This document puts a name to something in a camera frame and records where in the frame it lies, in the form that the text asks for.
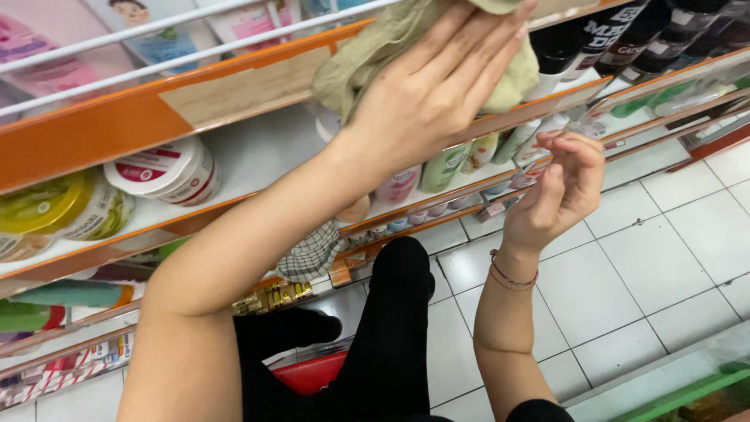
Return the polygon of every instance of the bracelet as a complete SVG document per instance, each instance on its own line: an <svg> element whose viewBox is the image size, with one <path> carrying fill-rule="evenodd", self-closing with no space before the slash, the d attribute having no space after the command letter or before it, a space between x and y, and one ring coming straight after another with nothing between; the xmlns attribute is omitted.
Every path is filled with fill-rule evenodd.
<svg viewBox="0 0 750 422"><path fill-rule="evenodd" d="M492 249L490 251L490 256L492 257L492 261L491 261L492 262L492 267L490 268L490 275L492 276L493 279L495 279L496 282L498 282L498 284L502 285L504 288L507 288L510 291L527 291L527 290L529 290L529 289L531 289L531 288L534 287L534 284L536 284L536 279L539 278L539 269L536 270L536 275L534 276L534 279L531 280L530 282L527 282L527 283L514 282L513 280L509 279L508 276L506 276L505 274L503 274L503 272L500 271L500 268L497 267L497 264L495 264L495 255L497 255L497 249ZM526 287L526 288L525 289L521 289L521 290L516 290L516 289L512 289L512 288L506 286L505 284L503 284L492 273L492 268L494 268L495 271L497 271L500 274L500 276L503 278L503 280L505 280L505 282L510 283L510 284L512 284L513 286L516 286L516 287Z"/></svg>

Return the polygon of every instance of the white tile floor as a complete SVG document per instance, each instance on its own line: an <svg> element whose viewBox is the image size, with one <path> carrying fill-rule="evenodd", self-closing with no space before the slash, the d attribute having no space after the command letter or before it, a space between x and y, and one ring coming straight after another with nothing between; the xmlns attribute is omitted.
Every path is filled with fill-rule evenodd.
<svg viewBox="0 0 750 422"><path fill-rule="evenodd" d="M750 319L748 162L750 143L686 173L609 191L599 210L545 249L533 353L560 401ZM480 225L467 216L418 235L436 276L430 402L434 414L455 422L493 420L472 332L489 251L502 241L501 218ZM305 307L341 316L344 335L354 333L366 280L329 293ZM111 421L121 388L120 372L105 375L0 412L0 422Z"/></svg>

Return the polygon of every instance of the white metal bar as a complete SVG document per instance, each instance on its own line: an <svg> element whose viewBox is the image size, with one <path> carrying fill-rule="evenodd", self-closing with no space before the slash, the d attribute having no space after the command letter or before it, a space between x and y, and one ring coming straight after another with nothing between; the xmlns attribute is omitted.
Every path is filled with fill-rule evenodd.
<svg viewBox="0 0 750 422"><path fill-rule="evenodd" d="M146 35L151 32L159 31L160 29L178 25L180 23L220 14L226 11L231 11L235 8L239 8L241 6L252 5L253 3L260 3L263 1L264 0L229 0L228 2L222 2L218 5L206 6L204 8L196 9L195 11L189 11L177 16L149 22L144 25L137 26L136 28L125 29L124 31L115 32L114 34L108 34L91 40L75 43L73 45L60 47L56 50L37 54L36 56L29 56L24 59L16 60L14 62L8 62L0 65L0 74L17 71L28 66L39 65L40 63L48 62L49 60L60 59L61 57L70 56L71 54L82 53L86 50L92 50L94 48L114 44L119 41L128 40L140 35Z"/></svg>
<svg viewBox="0 0 750 422"><path fill-rule="evenodd" d="M241 40L233 41L231 43L222 44L220 46L212 47L207 50L199 51L197 53L189 54L187 56L178 57L177 59L169 60L167 62L158 63L151 65L146 68L137 69L135 71L127 72L107 78L105 80L98 80L86 84L84 86L78 86L76 88L69 89L67 91L57 92L55 94L47 95L41 98L35 98L33 100L24 101L19 104L14 104L8 107L0 108L0 116L7 116L9 114L21 113L30 110L35 107L44 106L47 104L54 103L56 101L67 100L78 95L86 94L88 92L96 91L98 89L106 88L108 86L117 85L119 83L127 82L139 77L148 76L155 74L167 69L176 68L177 66L185 65L191 62L197 62L200 59L204 59L210 56L217 56L228 51L236 50L238 48L246 47L248 45L257 44L259 42L267 41L272 38L279 38L283 35L291 34L292 32L301 31L303 29L309 29L314 26L324 25L336 20L341 20L356 14L372 11L377 8L382 8L393 3L398 3L401 0L374 0L373 2L366 3L364 5L355 6L346 10L328 14L321 17L314 17L309 20L304 20L300 23L293 23L289 26L284 26L279 29L272 29L271 31L264 32L262 34L253 35L252 37L243 38Z"/></svg>

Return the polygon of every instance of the leg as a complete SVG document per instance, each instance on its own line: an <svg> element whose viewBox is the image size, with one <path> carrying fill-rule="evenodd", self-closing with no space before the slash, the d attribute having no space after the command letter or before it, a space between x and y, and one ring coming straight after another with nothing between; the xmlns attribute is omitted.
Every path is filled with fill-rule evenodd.
<svg viewBox="0 0 750 422"><path fill-rule="evenodd" d="M341 333L336 318L306 309L235 317L242 377L244 420L314 420L326 409L318 400L300 397L277 380L261 360L294 347L329 342Z"/></svg>
<svg viewBox="0 0 750 422"><path fill-rule="evenodd" d="M332 391L348 417L430 413L431 280L427 252L412 237L393 240L378 254L357 334Z"/></svg>

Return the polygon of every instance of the red stool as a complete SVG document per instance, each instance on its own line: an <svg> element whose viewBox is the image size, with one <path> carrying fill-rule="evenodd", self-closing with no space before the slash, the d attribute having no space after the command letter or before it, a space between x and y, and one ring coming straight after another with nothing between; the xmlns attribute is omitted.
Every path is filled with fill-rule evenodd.
<svg viewBox="0 0 750 422"><path fill-rule="evenodd" d="M274 369L271 373L300 396L312 396L336 379L336 375L344 365L348 353L348 351L340 351L328 356Z"/></svg>

